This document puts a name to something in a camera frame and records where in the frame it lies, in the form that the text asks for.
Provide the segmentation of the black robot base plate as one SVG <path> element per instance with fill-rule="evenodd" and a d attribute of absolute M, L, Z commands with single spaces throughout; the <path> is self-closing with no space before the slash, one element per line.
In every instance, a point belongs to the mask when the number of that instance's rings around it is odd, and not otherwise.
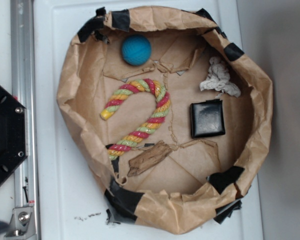
<path fill-rule="evenodd" d="M 27 157 L 26 108 L 0 86 L 0 187 Z"/>

